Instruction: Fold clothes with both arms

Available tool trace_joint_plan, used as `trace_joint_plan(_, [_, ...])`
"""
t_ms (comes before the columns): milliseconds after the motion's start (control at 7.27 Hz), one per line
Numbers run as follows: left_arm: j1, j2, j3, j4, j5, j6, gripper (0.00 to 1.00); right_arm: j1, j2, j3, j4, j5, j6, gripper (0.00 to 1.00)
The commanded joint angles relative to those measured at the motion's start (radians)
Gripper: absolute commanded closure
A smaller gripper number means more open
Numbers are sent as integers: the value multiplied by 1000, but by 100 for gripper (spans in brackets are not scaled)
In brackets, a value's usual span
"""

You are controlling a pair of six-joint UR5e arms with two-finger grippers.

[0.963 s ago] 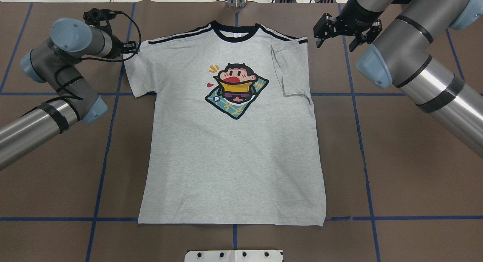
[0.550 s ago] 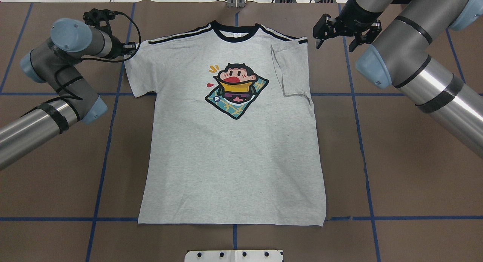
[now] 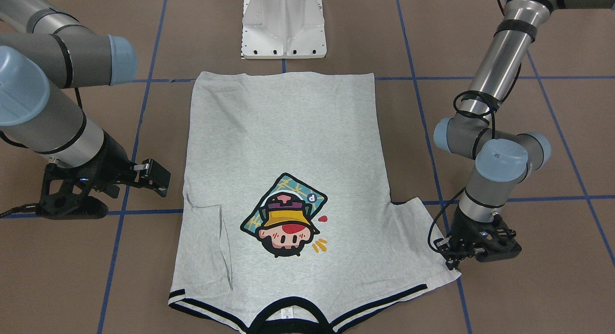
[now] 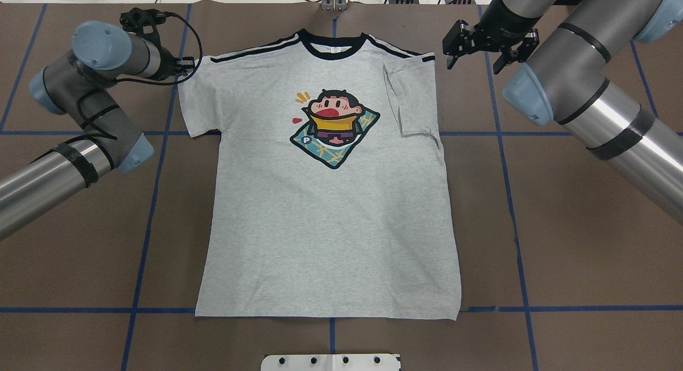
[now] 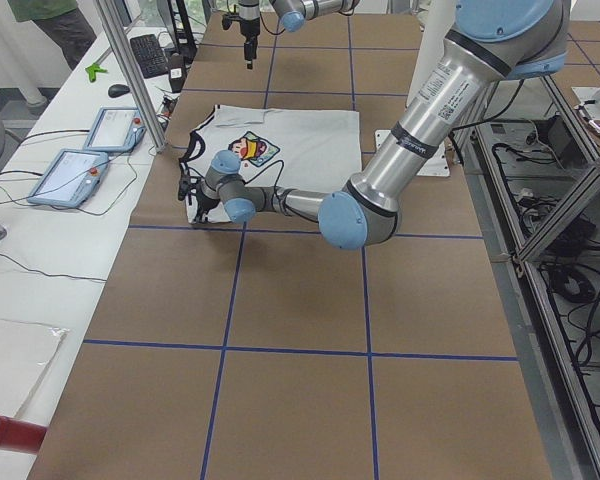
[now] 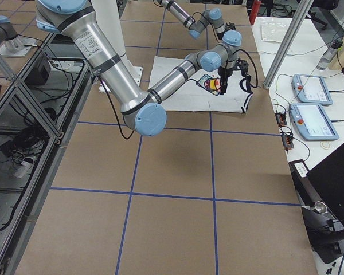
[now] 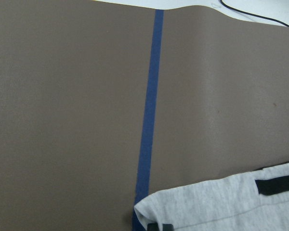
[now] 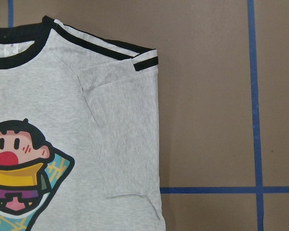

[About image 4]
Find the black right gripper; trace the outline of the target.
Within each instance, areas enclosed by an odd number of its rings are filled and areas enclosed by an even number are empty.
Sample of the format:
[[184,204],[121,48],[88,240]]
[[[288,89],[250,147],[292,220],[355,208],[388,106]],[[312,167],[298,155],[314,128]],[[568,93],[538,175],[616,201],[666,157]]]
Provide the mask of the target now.
[[508,37],[498,30],[487,31],[479,24],[471,26],[459,19],[442,40],[442,53],[447,57],[446,68],[451,70],[463,55],[478,51],[499,52],[500,56],[492,66],[493,74],[497,75],[519,59],[528,59],[538,46],[539,33],[536,28]]

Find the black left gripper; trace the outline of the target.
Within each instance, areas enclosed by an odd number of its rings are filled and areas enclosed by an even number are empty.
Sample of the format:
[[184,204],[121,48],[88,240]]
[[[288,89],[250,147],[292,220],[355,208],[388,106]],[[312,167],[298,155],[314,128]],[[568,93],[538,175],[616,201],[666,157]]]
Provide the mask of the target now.
[[156,9],[133,8],[121,14],[123,31],[132,35],[129,61],[134,66],[140,65],[136,72],[125,72],[125,75],[161,82],[169,77],[188,77],[195,72],[196,59],[176,57],[161,44],[157,26],[166,23],[170,17],[179,18],[174,12]]

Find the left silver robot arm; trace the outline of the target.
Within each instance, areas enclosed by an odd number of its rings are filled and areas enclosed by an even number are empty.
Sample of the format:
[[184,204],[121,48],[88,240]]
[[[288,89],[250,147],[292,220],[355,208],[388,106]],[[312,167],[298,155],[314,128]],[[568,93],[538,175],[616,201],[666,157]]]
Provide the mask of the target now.
[[54,115],[68,115],[82,134],[52,147],[2,180],[1,236],[10,237],[111,171],[130,172],[154,148],[109,94],[122,82],[173,86],[200,63],[161,44],[158,26],[177,13],[133,8],[120,25],[81,23],[71,48],[29,82],[33,99]]

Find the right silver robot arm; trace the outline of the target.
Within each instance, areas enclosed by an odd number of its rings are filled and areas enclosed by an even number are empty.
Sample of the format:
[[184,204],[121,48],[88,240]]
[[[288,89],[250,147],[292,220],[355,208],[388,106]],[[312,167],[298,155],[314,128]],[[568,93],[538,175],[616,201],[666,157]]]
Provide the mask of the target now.
[[479,23],[454,23],[442,52],[448,68],[478,51],[500,54],[495,74],[519,62],[503,88],[515,110],[557,122],[681,222],[681,137],[602,73],[630,41],[680,21],[681,0],[492,0]]

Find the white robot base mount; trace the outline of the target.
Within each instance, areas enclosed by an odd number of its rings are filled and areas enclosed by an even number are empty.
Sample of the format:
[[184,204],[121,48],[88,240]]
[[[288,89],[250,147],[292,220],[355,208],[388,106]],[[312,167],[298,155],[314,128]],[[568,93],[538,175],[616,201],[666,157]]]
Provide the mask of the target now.
[[283,354],[264,357],[261,370],[401,370],[399,354]]

